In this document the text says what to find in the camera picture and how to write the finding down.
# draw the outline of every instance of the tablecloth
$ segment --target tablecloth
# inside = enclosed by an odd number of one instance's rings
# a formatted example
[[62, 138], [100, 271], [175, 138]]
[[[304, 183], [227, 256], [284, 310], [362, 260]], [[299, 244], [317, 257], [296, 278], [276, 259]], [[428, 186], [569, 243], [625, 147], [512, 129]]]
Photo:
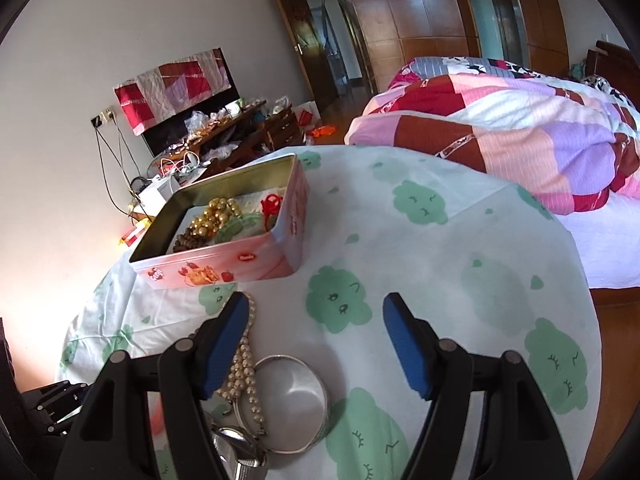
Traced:
[[[555, 416], [574, 474], [600, 397], [600, 333], [571, 235], [515, 184], [453, 162], [389, 147], [281, 150], [310, 184], [302, 266], [261, 282], [152, 290], [128, 254], [66, 335], [58, 377], [91, 382], [115, 349], [162, 352], [250, 293], [255, 358], [289, 354], [328, 389], [334, 428], [311, 450], [272, 457], [269, 479], [399, 479], [428, 403], [409, 388], [382, 319], [399, 292], [438, 336], [467, 351], [526, 359]], [[455, 478], [467, 478], [481, 414], [474, 394]], [[162, 478], [174, 478], [156, 439]]]

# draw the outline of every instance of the door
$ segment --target door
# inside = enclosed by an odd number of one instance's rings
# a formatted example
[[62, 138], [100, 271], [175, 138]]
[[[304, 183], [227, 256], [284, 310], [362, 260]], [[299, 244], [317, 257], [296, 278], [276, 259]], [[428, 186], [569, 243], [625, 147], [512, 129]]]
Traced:
[[277, 0], [287, 31], [298, 53], [306, 82], [316, 100], [318, 110], [324, 110], [338, 98], [334, 77], [322, 44], [316, 37], [313, 16], [306, 0]]

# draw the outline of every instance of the wall socket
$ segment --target wall socket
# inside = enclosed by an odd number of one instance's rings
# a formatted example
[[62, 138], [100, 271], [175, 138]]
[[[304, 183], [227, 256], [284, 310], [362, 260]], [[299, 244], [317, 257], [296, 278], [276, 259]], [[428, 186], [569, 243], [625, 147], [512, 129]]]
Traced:
[[105, 108], [98, 115], [91, 119], [91, 125], [94, 128], [100, 128], [103, 124], [113, 121], [116, 118], [116, 114], [111, 108]]

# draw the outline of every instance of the patchwork blanket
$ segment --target patchwork blanket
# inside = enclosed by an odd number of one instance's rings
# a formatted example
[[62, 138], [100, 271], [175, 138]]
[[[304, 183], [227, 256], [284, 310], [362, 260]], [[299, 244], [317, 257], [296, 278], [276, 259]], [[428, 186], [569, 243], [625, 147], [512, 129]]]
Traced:
[[446, 158], [516, 182], [561, 215], [601, 208], [611, 191], [640, 198], [640, 114], [621, 94], [484, 61], [412, 61], [345, 143]]

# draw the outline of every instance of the red string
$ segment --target red string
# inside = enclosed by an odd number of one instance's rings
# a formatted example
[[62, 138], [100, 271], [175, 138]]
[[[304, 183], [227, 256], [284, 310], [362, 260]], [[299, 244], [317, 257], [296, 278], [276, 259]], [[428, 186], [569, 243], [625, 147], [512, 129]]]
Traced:
[[264, 215], [264, 230], [267, 230], [267, 222], [271, 216], [277, 216], [282, 206], [282, 197], [271, 193], [260, 202], [262, 204], [262, 214]]

